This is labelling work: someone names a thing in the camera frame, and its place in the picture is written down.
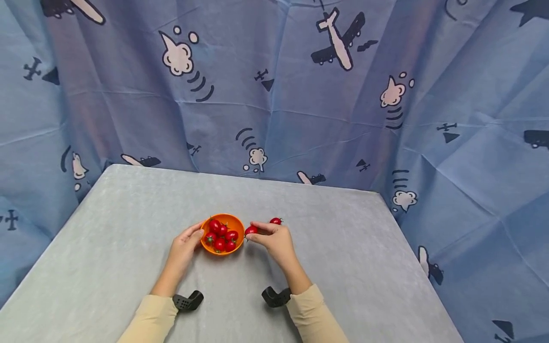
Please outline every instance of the person's left hand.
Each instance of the person's left hand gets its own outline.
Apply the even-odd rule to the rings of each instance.
[[[190,226],[173,239],[164,270],[154,285],[152,295],[173,297],[193,259],[194,249],[200,244],[203,222]]]

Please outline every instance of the hand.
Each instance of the hand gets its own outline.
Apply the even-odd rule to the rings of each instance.
[[[200,229],[202,223],[190,226],[173,239],[166,265],[150,292],[151,294],[167,297],[175,295],[176,289],[193,259],[194,249],[200,244],[204,234],[204,230]]]
[[[246,238],[267,248],[267,252],[284,272],[292,294],[301,294],[309,289],[312,283],[295,254],[290,229],[287,226],[271,223],[251,222],[250,224],[265,234],[250,233]]]

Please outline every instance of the person's right hand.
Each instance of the person's right hand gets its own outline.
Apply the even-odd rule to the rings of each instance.
[[[297,262],[292,235],[287,226],[261,222],[250,222],[250,224],[265,234],[250,233],[246,238],[267,248],[268,253],[282,270],[290,268]]]
[[[250,233],[246,235],[246,238],[267,248],[268,253],[284,272],[292,294],[301,294],[309,289],[312,286],[311,280],[295,254],[292,235],[288,227],[261,222],[251,222],[250,224],[265,234]]]

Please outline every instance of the bowl of cherry tomatoes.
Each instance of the bowl of cherry tomatoes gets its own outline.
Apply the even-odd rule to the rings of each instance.
[[[244,242],[244,224],[228,213],[211,216],[202,224],[202,229],[202,246],[217,256],[232,254]]]

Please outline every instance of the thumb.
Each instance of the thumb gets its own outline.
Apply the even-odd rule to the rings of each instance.
[[[267,247],[267,242],[268,242],[267,237],[268,236],[266,236],[266,235],[260,235],[260,234],[257,234],[257,233],[249,233],[249,234],[246,235],[247,239],[251,240],[252,242],[261,244],[264,247]]]
[[[200,229],[193,233],[191,237],[189,238],[189,243],[192,246],[196,246],[200,243],[200,240],[202,239],[202,236],[204,235],[204,230]]]

